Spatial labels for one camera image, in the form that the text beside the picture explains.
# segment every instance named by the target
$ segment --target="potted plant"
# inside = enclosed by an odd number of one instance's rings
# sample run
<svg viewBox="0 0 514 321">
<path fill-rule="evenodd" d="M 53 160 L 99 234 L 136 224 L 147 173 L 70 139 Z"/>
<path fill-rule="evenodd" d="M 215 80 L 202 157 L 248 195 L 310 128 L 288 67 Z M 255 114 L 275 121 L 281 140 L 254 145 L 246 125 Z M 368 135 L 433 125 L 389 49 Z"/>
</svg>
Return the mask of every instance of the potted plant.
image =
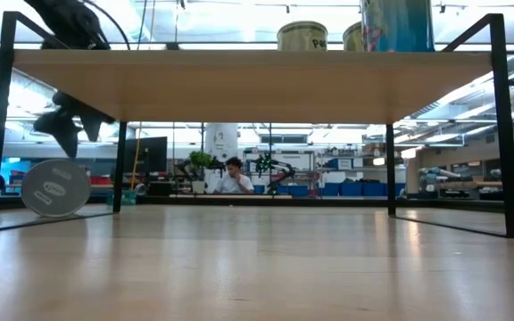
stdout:
<svg viewBox="0 0 514 321">
<path fill-rule="evenodd" d="M 196 151 L 189 153 L 189 160 L 193 171 L 197 174 L 197 181 L 192 182 L 194 193 L 203 193 L 205 191 L 205 182 L 203 181 L 203 169 L 211 164 L 211 155 L 205 152 Z"/>
</svg>

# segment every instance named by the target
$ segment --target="computer monitor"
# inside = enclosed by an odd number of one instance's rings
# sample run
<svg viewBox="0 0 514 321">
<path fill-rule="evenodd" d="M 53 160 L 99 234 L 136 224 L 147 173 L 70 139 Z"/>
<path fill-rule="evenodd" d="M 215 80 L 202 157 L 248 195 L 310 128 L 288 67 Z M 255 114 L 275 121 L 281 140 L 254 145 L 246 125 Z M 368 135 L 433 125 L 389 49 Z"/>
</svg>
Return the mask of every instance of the computer monitor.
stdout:
<svg viewBox="0 0 514 321">
<path fill-rule="evenodd" d="M 124 150 L 124 171 L 134 170 L 137 140 L 126 141 Z M 148 137 L 141 138 L 138 148 L 137 173 L 165 172 L 167 169 L 168 138 Z"/>
</svg>

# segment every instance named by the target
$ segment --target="round disc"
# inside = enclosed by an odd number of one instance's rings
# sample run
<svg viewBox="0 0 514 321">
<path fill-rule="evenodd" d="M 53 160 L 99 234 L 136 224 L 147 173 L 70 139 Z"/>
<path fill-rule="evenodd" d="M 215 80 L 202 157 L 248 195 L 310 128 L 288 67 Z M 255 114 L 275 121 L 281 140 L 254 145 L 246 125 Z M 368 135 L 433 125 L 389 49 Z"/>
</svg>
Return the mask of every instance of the round disc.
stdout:
<svg viewBox="0 0 514 321">
<path fill-rule="evenodd" d="M 70 160 L 46 160 L 33 167 L 21 184 L 21 199 L 41 216 L 57 218 L 80 210 L 90 196 L 87 173 Z"/>
</svg>

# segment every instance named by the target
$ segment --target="black cable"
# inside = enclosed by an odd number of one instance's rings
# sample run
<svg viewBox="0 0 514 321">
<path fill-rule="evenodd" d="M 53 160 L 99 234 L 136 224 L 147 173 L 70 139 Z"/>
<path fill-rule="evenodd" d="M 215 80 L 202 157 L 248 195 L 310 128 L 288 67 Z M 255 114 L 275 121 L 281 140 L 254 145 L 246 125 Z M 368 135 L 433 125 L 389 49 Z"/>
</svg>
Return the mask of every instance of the black cable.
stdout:
<svg viewBox="0 0 514 321">
<path fill-rule="evenodd" d="M 138 47 L 137 47 L 137 50 L 140 50 L 140 43 L 142 42 L 142 31 L 144 30 L 144 24 L 145 24 L 145 19 L 146 19 L 146 7 L 147 6 L 148 6 L 148 0 L 145 0 L 144 1 L 144 9 L 142 10 L 142 22 L 140 23 L 140 33 L 138 34 Z"/>
<path fill-rule="evenodd" d="M 99 12 L 102 12 L 106 18 L 108 18 L 110 21 L 112 21 L 112 23 L 114 24 L 114 26 L 116 26 L 116 29 L 118 29 L 118 31 L 120 32 L 120 34 L 122 35 L 122 38 L 124 39 L 124 43 L 126 43 L 126 47 L 130 49 L 130 42 L 129 42 L 129 39 L 126 37 L 126 34 L 124 33 L 124 30 L 122 29 L 122 27 L 118 24 L 118 22 L 116 22 L 116 20 L 103 8 L 101 8 L 98 4 L 95 4 L 94 2 L 90 1 L 90 0 L 82 0 L 85 4 L 89 4 L 89 5 L 92 5 L 96 8 L 96 10 L 98 10 Z"/>
</svg>

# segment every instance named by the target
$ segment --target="red object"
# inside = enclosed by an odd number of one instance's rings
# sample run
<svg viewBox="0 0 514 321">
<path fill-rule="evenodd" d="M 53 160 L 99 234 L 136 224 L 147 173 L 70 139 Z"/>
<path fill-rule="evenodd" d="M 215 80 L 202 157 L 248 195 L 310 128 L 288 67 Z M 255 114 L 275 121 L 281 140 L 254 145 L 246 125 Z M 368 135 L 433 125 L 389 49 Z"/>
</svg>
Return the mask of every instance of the red object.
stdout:
<svg viewBox="0 0 514 321">
<path fill-rule="evenodd" d="M 110 185 L 112 181 L 109 177 L 90 177 L 91 185 Z"/>
</svg>

